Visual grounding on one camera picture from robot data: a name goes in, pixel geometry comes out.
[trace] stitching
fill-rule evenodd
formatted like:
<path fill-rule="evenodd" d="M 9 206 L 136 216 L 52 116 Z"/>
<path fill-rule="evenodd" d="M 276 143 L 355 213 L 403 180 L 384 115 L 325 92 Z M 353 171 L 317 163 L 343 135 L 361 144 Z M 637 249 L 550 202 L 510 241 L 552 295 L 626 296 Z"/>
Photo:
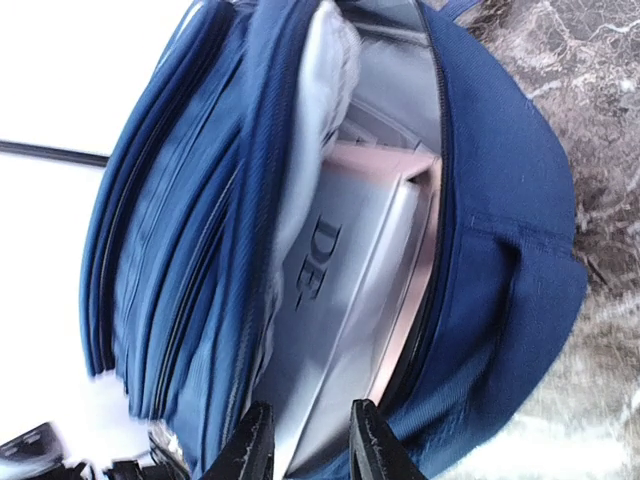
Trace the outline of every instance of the stitching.
<path fill-rule="evenodd" d="M 474 230 L 479 229 L 492 231 L 494 233 L 500 233 L 500 231 L 495 228 L 496 224 L 506 223 L 511 225 L 512 227 L 517 228 L 518 231 L 525 232 L 534 237 L 544 238 L 547 241 L 561 241 L 573 244 L 573 237 L 571 235 L 552 232 L 551 230 L 540 228 L 537 225 L 527 222 L 526 220 L 518 220 L 502 215 L 489 215 L 474 209 L 467 209 L 466 217 L 467 219 L 465 221 L 465 224 L 467 224 L 468 227 Z"/>

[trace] blue backpack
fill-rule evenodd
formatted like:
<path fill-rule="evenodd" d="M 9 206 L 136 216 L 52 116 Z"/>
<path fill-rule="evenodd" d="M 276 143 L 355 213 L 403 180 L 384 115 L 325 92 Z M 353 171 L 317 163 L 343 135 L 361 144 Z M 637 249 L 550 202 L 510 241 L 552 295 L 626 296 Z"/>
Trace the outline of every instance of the blue backpack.
<path fill-rule="evenodd" d="M 586 290 L 572 257 L 572 177 L 532 102 L 452 21 L 456 8 L 336 4 L 347 20 L 424 39 L 433 61 L 420 73 L 395 57 L 407 69 L 390 78 L 409 96 L 379 91 L 399 102 L 399 123 L 422 118 L 431 90 L 437 97 L 425 106 L 435 117 L 411 125 L 443 160 L 436 260 L 405 388 L 387 413 L 431 477 L 500 430 L 570 334 Z M 194 477 L 233 433 L 254 383 L 276 217 L 295 161 L 298 67 L 319 5 L 196 0 L 96 199 L 80 294 L 89 373 L 115 370 L 130 414 L 164 420 Z M 426 129 L 434 118 L 437 138 Z M 348 463 L 345 451 L 308 476 L 346 479 Z"/>

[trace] gray marble countertop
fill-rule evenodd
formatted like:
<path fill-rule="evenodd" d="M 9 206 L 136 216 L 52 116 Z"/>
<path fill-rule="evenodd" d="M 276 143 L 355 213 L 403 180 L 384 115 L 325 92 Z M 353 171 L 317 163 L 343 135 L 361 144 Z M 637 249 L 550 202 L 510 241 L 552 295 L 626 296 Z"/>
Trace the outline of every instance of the gray marble countertop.
<path fill-rule="evenodd" d="M 640 479 L 640 1 L 490 0 L 461 23 L 569 155 L 590 286 L 545 380 L 441 478 Z"/>

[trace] backpack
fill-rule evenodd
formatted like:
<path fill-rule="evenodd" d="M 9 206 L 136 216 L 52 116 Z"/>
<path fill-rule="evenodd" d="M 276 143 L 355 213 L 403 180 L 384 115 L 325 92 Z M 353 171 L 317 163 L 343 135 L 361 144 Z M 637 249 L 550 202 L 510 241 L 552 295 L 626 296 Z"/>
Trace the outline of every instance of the backpack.
<path fill-rule="evenodd" d="M 317 174 L 292 173 L 302 168 L 292 138 L 305 39 L 326 2 L 196 0 L 133 109 L 95 202 L 80 282 L 89 374 L 115 370 L 130 414 L 166 422 L 194 477 L 233 433 L 259 375 L 277 308 L 274 252 L 286 250 L 282 224 L 295 224 L 309 196 L 290 179 Z M 572 177 L 532 102 L 452 21 L 460 9 L 413 0 L 334 5 L 369 26 L 360 34 L 373 45 L 411 46 L 406 55 L 371 56 L 357 86 L 341 78 L 342 98 L 371 89 L 407 132 L 403 141 L 442 158 L 433 271 L 385 410 L 431 477 L 500 430 L 571 332 L 586 290 L 572 256 Z M 393 88 L 379 87 L 388 86 L 382 72 Z M 324 118 L 325 137 L 296 152 L 321 156 L 348 133 L 341 120 L 358 123 L 363 113 L 352 107 L 337 99 L 332 108 L 342 111 Z M 304 476 L 346 479 L 348 464 L 344 449 Z"/>

